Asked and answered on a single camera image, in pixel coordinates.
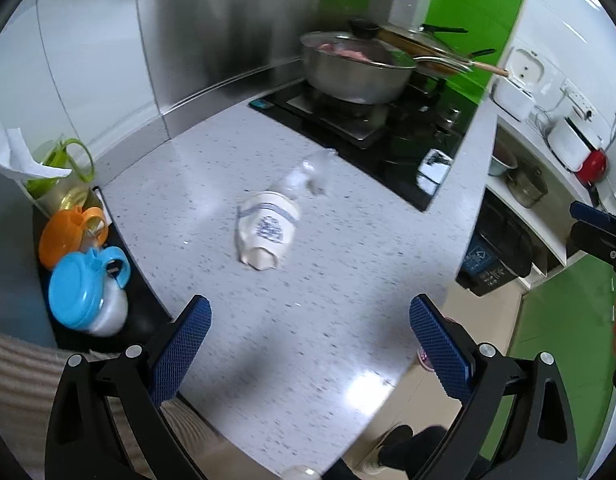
black handle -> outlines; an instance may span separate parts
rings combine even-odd
[[[429,23],[424,23],[419,27],[421,32],[454,32],[456,34],[467,34],[468,31],[465,28],[455,28],[455,27],[439,27],[438,25],[430,25]]]
[[[360,38],[360,40],[371,40],[381,30],[379,25],[364,18],[348,20],[348,25],[355,37]]]
[[[495,48],[483,48],[481,50],[476,50],[475,52],[470,52],[468,54],[468,57],[470,59],[473,59],[475,57],[489,56],[489,54],[494,54],[495,52],[496,52]]]

blue textured gripper pad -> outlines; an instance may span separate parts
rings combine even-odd
[[[419,296],[410,303],[410,328],[432,362],[447,396],[463,404],[468,402],[472,395],[470,366],[435,314]]]
[[[177,393],[188,367],[210,329],[212,319],[210,302],[200,296],[193,311],[179,326],[168,347],[152,367],[150,399],[156,407],[164,400],[172,399]]]

gas stove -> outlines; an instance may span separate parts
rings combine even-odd
[[[301,81],[250,106],[336,149],[421,211],[443,184],[476,109],[443,80],[417,81],[382,105],[340,101]]]

black trash bin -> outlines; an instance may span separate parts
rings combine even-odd
[[[507,207],[486,191],[457,283],[483,296],[532,269],[530,235]]]

bowl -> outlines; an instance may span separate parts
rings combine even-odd
[[[518,165],[514,153],[503,142],[495,139],[488,174],[491,176],[501,176],[506,171],[514,170]]]

